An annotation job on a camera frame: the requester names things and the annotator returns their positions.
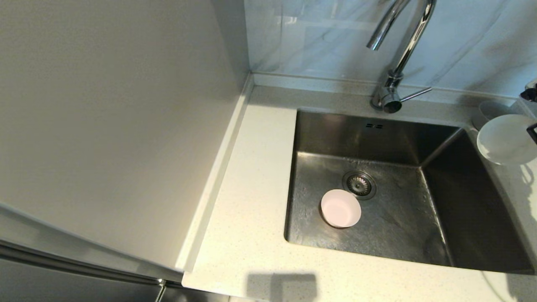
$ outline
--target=pink bowl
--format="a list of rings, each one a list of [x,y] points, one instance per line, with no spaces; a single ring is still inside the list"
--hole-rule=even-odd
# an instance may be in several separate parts
[[[324,220],[333,227],[351,227],[362,216],[360,203],[353,194],[335,189],[326,192],[321,199]]]

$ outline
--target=sink drain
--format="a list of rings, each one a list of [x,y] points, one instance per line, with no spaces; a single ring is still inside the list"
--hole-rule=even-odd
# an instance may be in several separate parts
[[[371,175],[362,171],[350,171],[343,176],[343,188],[354,194],[359,200],[372,198],[376,193],[376,184]]]

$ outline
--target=sink basin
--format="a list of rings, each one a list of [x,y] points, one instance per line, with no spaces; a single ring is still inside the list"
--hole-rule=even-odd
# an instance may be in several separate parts
[[[360,221],[333,228],[319,204],[355,195]],[[462,128],[299,111],[285,239],[460,268],[534,274],[519,234]]]

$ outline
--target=backsplash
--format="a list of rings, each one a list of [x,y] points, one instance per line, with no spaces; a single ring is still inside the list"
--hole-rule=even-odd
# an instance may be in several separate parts
[[[244,0],[254,72],[379,81],[422,1],[379,51],[366,44],[389,0]],[[438,0],[402,84],[514,97],[537,75],[535,0]]]

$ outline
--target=faucet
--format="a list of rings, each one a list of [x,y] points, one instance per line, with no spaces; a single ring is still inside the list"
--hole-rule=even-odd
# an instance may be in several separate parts
[[[382,41],[384,41],[384,38],[390,30],[395,19],[397,19],[399,13],[409,2],[410,0],[395,0],[371,36],[371,40],[369,40],[369,43],[367,44],[368,48],[374,51],[380,48]],[[408,41],[401,58],[399,59],[397,65],[388,71],[384,84],[377,87],[375,95],[371,99],[371,106],[373,108],[383,110],[386,113],[395,113],[401,109],[403,106],[402,103],[406,100],[410,100],[432,90],[432,88],[429,87],[403,98],[399,97],[399,94],[397,93],[397,86],[399,86],[399,83],[403,79],[403,69],[405,65],[407,65],[414,48],[416,48],[419,38],[421,38],[427,23],[429,23],[435,5],[436,0],[425,1],[423,5],[423,15],[419,20],[416,29],[414,30],[414,34]]]

